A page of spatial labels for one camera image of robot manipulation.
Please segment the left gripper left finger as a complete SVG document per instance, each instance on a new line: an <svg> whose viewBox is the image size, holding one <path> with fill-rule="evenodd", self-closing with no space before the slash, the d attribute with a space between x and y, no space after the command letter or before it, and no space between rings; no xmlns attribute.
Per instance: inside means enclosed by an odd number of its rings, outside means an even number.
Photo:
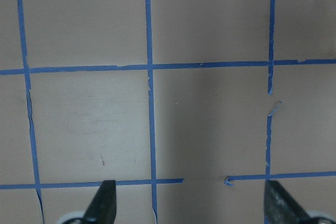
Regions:
<svg viewBox="0 0 336 224"><path fill-rule="evenodd" d="M83 222L113 224L116 218L116 181L104 180L86 209Z"/></svg>

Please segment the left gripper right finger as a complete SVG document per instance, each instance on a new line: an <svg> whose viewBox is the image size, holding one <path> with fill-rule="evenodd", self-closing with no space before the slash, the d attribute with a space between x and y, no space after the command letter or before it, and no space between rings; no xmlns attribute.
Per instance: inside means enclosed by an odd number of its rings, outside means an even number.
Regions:
<svg viewBox="0 0 336 224"><path fill-rule="evenodd" d="M271 224L309 223L310 216L276 180L265 181L264 216Z"/></svg>

